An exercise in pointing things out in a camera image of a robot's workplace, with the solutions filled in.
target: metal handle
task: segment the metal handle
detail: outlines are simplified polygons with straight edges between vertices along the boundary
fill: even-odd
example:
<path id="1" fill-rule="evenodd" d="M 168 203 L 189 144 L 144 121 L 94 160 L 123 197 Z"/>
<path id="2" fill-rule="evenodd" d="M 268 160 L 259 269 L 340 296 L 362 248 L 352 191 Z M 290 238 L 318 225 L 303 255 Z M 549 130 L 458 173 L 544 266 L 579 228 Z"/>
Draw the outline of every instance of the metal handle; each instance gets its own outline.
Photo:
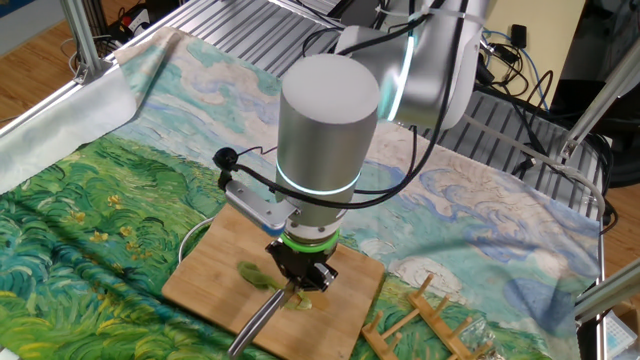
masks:
<path id="1" fill-rule="evenodd" d="M 289 282 L 284 289 L 278 290 L 273 296 L 253 315 L 251 320 L 247 322 L 244 328 L 238 333 L 238 336 L 231 344 L 227 355 L 231 360 L 235 360 L 242 354 L 244 349 L 255 339 L 260 330 L 267 324 L 273 314 L 284 306 L 289 299 L 296 293 L 296 287 Z"/>

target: van gogh painting tablecloth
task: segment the van gogh painting tablecloth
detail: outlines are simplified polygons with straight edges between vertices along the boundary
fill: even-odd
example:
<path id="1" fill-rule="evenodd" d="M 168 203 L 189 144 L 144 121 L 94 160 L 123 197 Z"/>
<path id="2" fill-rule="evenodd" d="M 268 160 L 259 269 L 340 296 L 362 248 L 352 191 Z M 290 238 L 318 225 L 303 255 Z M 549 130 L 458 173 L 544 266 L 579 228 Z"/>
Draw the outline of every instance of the van gogh painting tablecloth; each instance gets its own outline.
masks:
<path id="1" fill-rule="evenodd" d="M 0 344 L 24 359 L 220 359 L 232 335 L 160 289 L 183 236 L 224 204 L 215 151 L 275 145 L 279 80 L 170 28 L 117 58 L 136 116 L 0 196 Z M 380 123 L 358 187 L 397 183 L 410 155 L 411 133 Z M 242 162 L 273 176 L 273 153 Z M 599 273 L 598 229 L 436 147 L 400 195 L 349 212 L 341 241 L 388 270 L 371 310 L 384 312 L 380 330 L 410 311 L 406 293 L 434 273 L 427 299 L 452 295 L 442 315 L 450 326 L 474 319 L 463 334 L 470 347 L 490 338 L 503 358 L 565 360 L 579 358 L 572 304 Z M 449 356 L 424 322 L 403 334 L 400 359 Z M 271 358 L 257 348 L 245 356 Z M 352 358 L 375 355 L 360 340 Z"/>

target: power cord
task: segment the power cord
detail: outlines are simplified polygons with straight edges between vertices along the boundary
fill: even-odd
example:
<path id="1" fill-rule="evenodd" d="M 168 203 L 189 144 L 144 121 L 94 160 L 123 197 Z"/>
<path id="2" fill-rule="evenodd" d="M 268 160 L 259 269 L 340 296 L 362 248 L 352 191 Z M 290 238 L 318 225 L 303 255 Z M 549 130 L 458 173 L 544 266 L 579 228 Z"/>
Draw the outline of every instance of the power cord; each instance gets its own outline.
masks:
<path id="1" fill-rule="evenodd" d="M 505 33 L 502 33 L 500 31 L 493 31 L 493 30 L 487 30 L 485 29 L 483 31 L 483 34 L 487 34 L 487 35 L 499 35 L 502 36 L 503 38 L 505 38 L 507 41 L 511 42 L 511 37 Z M 538 75 L 538 68 L 536 68 L 536 64 L 533 62 L 533 59 L 531 58 L 531 56 L 529 56 L 529 53 L 527 53 L 527 51 L 525 49 L 520 49 L 522 51 L 522 54 L 524 54 L 524 56 L 527 58 L 527 60 L 529 60 L 529 63 L 531 64 L 531 67 L 533 68 L 533 73 L 536 76 L 536 81 L 540 82 L 540 76 Z M 542 98 L 543 94 L 542 94 L 542 89 L 540 90 L 540 98 Z M 549 106 L 547 105 L 546 101 L 543 100 L 542 104 L 544 105 L 544 108 L 547 112 L 549 112 Z"/>
<path id="2" fill-rule="evenodd" d="M 309 47 L 309 45 L 313 45 L 313 44 L 309 44 L 311 40 L 319 39 L 320 36 L 330 31 L 342 31 L 342 28 L 331 27 L 326 29 L 320 29 L 318 31 L 314 31 L 311 34 L 309 34 L 309 36 L 307 36 L 307 38 L 304 39 L 304 42 L 302 43 L 302 57 L 307 57 L 307 48 Z"/>

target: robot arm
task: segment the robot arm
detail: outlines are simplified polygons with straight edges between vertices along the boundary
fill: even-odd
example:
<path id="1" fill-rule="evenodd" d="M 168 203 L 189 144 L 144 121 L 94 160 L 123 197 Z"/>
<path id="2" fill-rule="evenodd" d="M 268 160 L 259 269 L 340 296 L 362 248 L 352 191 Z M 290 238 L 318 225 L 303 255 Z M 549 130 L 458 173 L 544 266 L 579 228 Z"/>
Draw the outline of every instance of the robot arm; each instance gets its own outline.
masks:
<path id="1" fill-rule="evenodd" d="M 352 203 L 378 119 L 434 127 L 437 136 L 441 127 L 452 127 L 462 117 L 473 90 L 488 5 L 489 0 L 435 0 L 438 14 L 425 7 L 396 34 L 350 27 L 338 42 L 338 55 L 315 55 L 294 64 L 282 83 L 275 183 L 237 164 L 232 149 L 216 154 L 222 170 L 219 184 L 229 203 L 269 234 L 280 235 L 266 250 L 289 280 L 289 293 L 325 291 L 338 276 L 327 260 L 336 249 L 346 210 L 373 206 L 399 193 L 433 150 L 432 142 L 392 190 Z M 412 35 L 404 35 L 411 30 Z M 268 185 L 279 203 L 269 204 L 233 181 L 231 172 L 238 170 Z M 249 321 L 230 349 L 231 358 L 282 303 L 268 302 Z"/>

